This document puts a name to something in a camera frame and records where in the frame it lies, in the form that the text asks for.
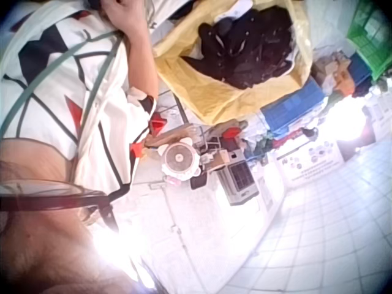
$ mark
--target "eyeglasses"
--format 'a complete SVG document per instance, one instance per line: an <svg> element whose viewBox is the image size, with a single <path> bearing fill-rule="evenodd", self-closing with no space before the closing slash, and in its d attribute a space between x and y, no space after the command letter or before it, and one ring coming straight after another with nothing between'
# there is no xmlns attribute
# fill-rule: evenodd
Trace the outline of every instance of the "eyeglasses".
<svg viewBox="0 0 392 294"><path fill-rule="evenodd" d="M0 211L48 211L71 208L98 209L114 232L118 225L108 196L100 191L59 181L21 179L0 184Z"/></svg>

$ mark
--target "person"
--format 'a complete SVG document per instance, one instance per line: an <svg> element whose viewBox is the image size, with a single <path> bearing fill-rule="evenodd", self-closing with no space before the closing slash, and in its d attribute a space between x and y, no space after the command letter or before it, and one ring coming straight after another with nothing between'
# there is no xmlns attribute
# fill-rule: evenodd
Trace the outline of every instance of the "person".
<svg viewBox="0 0 392 294"><path fill-rule="evenodd" d="M11 27L0 65L2 183L128 193L158 79L144 0L101 6L49 1ZM1 278L13 293L137 293L98 256L78 213L1 212Z"/></svg>

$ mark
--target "white shirt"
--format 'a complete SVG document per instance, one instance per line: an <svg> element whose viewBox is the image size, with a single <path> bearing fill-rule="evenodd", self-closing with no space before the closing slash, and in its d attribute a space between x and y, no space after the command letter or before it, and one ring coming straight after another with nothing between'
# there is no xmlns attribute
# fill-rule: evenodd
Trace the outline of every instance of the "white shirt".
<svg viewBox="0 0 392 294"><path fill-rule="evenodd" d="M1 124L35 77L88 35L114 31L81 1L51 1L37 9L8 44L1 65ZM77 156L75 184L121 196L128 192L138 158L133 143L148 134L155 101L127 82L127 53L120 44L94 99L81 137L79 128L97 74L116 37L87 43L56 68L18 110L4 138L35 140L67 160Z"/></svg>

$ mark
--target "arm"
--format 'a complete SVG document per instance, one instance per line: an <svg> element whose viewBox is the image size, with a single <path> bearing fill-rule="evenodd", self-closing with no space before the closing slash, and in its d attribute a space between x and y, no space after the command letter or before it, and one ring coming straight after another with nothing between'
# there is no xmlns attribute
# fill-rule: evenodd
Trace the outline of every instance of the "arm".
<svg viewBox="0 0 392 294"><path fill-rule="evenodd" d="M102 0L102 7L110 21L128 39L129 85L157 99L158 77L154 63L144 0Z"/></svg>

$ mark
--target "green strap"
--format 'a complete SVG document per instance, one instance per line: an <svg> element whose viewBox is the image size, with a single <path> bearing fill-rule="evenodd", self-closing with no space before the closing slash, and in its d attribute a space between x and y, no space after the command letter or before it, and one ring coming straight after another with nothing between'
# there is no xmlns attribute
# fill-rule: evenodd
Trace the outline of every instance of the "green strap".
<svg viewBox="0 0 392 294"><path fill-rule="evenodd" d="M83 132L83 129L85 128L85 124L86 124L86 121L87 121L88 114L89 114L89 112L91 110L92 103L94 102L94 99L96 98L96 95L97 95L98 89L100 87L100 84L102 83L102 80L105 77L106 71L108 70L111 61L115 57L117 49L120 46L122 40L123 40L122 37L119 37L117 39L117 41L114 44L113 48L111 49L108 57L105 59L104 64L102 65L102 67L99 70L97 79L96 79L96 81L94 83L94 86L92 87L92 90L90 92L90 96L88 97L88 100L87 100L86 110L85 110L85 113L83 114L83 120L82 120L81 127L80 127L79 138L81 138L81 133Z"/></svg>
<svg viewBox="0 0 392 294"><path fill-rule="evenodd" d="M36 76L36 78L31 82L31 84L23 91L23 93L19 96L19 98L17 99L15 104L11 107L7 116L4 118L3 124L1 125L1 128L0 128L0 135L1 135L0 138L2 138L4 136L7 129L9 128L13 118L18 113L18 111L22 107L22 105L26 102L26 100L34 92L36 87L38 87L38 85L40 85L41 82L44 79L46 79L60 64L62 64L65 60L67 60L68 58L73 56L79 49L81 49L87 43L97 42L99 40L102 40L102 39L105 39L105 38L108 38L111 36L115 36L118 34L118 31L108 32L106 34L102 34L102 35L95 37L93 39L90 37L90 35L87 33L87 31L85 31L85 33L87 34L87 40L85 40L82 43L79 43L78 45L75 45L74 47L69 49L67 52L63 53L59 58L54 60L49 66L47 66L43 71L41 71L41 73L38 76Z"/></svg>

